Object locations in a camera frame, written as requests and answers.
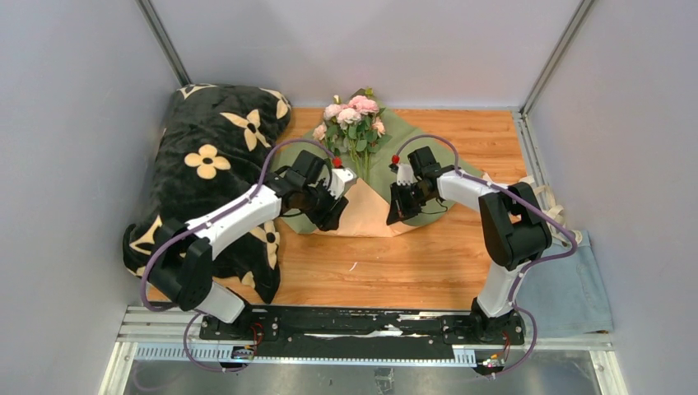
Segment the green and peach wrapping paper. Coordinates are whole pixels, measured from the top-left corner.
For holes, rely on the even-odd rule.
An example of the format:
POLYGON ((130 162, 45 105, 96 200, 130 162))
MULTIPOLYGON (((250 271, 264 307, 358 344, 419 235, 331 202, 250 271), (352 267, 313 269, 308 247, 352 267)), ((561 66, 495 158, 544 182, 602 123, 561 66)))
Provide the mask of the green and peach wrapping paper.
MULTIPOLYGON (((396 181, 396 174, 389 169, 391 156, 404 141, 424 134, 424 132, 401 118, 392 109, 386 109, 381 118, 387 129, 386 137, 391 138, 387 146, 383 146, 380 151, 372 155, 369 182, 364 179, 357 180, 356 184, 345 195, 349 203, 341 214, 338 229, 321 232, 305 215, 281 218, 294 232, 299 235, 315 233, 340 237, 394 237, 439 220, 446 213, 445 210, 456 204, 451 201, 443 201, 440 204, 436 199, 430 200, 421 208, 423 211, 420 215, 404 222, 399 221, 392 225, 386 225, 390 206, 389 199, 391 198, 389 186, 396 181)), ((407 163, 407 154, 423 146, 428 146, 432 150, 436 161, 441 166, 454 163, 453 152, 432 138, 420 138, 411 142, 400 153, 402 162, 407 163)), ((302 150, 326 157, 324 152, 316 146, 294 143, 282 148, 275 155, 272 168, 276 170, 280 166, 291 165, 302 150)))

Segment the pink fake flower bouquet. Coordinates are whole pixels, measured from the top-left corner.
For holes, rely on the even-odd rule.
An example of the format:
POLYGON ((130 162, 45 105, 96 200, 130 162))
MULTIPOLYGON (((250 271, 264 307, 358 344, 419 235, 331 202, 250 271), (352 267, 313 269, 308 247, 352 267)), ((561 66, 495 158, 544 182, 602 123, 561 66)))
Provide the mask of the pink fake flower bouquet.
POLYGON ((373 156, 389 141, 382 119, 384 111, 370 87, 348 100, 335 95, 323 110, 322 121, 313 130, 312 138, 335 155, 348 156, 358 176, 369 182, 373 156))

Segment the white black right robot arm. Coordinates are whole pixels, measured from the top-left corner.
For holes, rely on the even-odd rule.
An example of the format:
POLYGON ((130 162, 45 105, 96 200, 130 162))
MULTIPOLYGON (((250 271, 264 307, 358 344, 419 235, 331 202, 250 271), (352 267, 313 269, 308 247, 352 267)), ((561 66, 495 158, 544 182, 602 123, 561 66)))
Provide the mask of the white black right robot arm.
POLYGON ((486 283, 472 301, 469 314, 442 326, 444 339, 455 342, 520 344, 516 332, 523 320, 514 312, 513 297, 524 265, 551 246, 551 231, 542 218, 533 190, 522 183, 501 186, 473 176, 456 165, 442 166, 428 146, 402 163, 393 156, 389 168, 397 175, 390 187, 386 219, 392 225, 412 219, 432 200, 451 201, 477 211, 491 265, 486 283))

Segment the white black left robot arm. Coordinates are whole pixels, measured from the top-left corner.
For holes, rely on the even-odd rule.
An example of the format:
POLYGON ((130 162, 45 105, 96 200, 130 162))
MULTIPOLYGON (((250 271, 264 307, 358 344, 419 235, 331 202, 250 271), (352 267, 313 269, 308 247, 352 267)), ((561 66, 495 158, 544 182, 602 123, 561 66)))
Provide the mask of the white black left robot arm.
POLYGON ((323 159, 301 151, 292 165, 270 170, 263 164, 259 181, 235 200, 187 222, 167 221, 142 274, 175 307, 221 321, 233 340, 246 338, 252 318, 246 302, 213 279, 214 260, 253 229, 297 210, 321 231, 337 230, 348 204, 346 192, 358 180, 338 157, 323 159))

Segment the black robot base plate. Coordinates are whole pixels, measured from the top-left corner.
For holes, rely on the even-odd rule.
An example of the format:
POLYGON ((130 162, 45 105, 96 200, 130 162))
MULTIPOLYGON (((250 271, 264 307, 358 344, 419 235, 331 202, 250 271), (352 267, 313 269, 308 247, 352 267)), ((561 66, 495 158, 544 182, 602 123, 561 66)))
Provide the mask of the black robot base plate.
POLYGON ((251 341, 258 355, 338 360, 452 360, 456 346, 521 346, 526 329, 516 329, 520 344, 455 342, 444 339, 442 326, 467 310, 359 309, 256 305, 233 323, 206 316, 199 336, 208 341, 251 341))

